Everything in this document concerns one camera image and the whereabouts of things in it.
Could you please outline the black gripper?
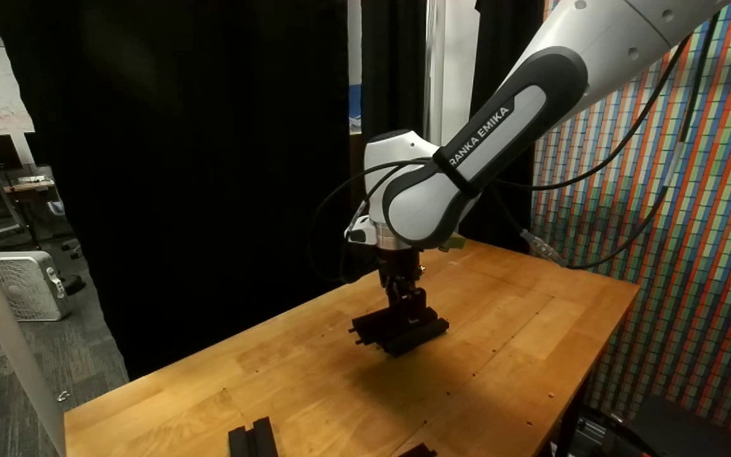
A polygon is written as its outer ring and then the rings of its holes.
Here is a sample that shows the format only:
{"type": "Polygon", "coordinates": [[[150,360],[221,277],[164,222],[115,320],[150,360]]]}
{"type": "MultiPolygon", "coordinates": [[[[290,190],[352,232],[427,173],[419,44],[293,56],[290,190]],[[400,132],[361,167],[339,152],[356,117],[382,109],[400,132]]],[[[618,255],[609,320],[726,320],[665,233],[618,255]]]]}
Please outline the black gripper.
{"type": "Polygon", "coordinates": [[[427,293],[419,288],[422,265],[415,250],[404,252],[380,252],[377,255],[377,277],[387,296],[387,310],[394,315],[405,313],[409,298],[409,315],[415,319],[427,310],[427,293]]]}

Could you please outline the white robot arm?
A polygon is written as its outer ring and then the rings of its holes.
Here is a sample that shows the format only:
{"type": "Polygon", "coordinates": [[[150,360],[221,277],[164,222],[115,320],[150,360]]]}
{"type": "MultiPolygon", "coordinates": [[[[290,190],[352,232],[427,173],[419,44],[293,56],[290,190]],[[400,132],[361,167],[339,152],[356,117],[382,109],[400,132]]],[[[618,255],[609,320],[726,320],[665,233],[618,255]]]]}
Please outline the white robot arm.
{"type": "Polygon", "coordinates": [[[343,232],[380,259],[387,313],[419,320],[419,255],[444,247],[488,183],[549,129],[623,86],[731,0],[557,0],[510,75],[444,145],[366,145],[366,199],[343,232]]]}

